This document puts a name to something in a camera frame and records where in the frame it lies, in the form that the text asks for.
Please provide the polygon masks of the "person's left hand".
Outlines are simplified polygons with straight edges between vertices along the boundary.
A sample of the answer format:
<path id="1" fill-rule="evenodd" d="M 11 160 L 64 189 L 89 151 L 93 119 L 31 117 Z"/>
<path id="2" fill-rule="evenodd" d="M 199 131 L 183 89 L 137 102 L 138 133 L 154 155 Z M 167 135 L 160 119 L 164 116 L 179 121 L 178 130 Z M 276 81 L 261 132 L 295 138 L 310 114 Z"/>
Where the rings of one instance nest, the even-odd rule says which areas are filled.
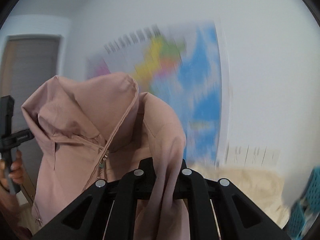
<path id="1" fill-rule="evenodd" d="M 18 185 L 21 185 L 24 181 L 23 178 L 23 161 L 22 161 L 22 152 L 20 150 L 16 151 L 16 159 L 11 165 L 11 172 L 9 174 L 9 178 Z M 5 177 L 5 161 L 1 159 L 1 186 L 9 191 L 8 180 Z"/>

